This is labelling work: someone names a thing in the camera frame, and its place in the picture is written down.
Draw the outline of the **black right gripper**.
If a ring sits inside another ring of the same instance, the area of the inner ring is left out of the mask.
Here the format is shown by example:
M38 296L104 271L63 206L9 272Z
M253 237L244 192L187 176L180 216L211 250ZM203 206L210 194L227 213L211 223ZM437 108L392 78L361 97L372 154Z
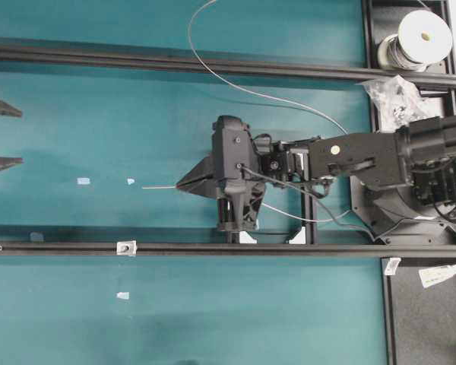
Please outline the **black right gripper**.
M213 130L212 153L187 172L177 182L176 188L188 194L216 199L219 230L256 230L266 185L249 173L258 171L258 155L249 125L235 116L220 116Z

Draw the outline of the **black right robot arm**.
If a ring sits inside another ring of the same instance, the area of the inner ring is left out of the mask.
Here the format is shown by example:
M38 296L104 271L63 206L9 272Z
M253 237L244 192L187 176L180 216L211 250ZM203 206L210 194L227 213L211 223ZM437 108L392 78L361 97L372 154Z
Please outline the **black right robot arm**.
M375 235L425 218L456 224L456 116L421 119L394 132L275 141L234 116L213 125L211 152L176 184L218 204L221 231L256 228L267 184L317 202L340 176L356 180L353 208Z

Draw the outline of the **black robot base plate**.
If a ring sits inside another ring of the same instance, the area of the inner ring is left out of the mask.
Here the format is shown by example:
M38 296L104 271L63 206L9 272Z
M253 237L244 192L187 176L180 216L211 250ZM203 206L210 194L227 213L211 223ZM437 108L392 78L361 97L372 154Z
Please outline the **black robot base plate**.
M456 203L422 205L410 187L374 191L350 179L353 213L384 244L456 244Z

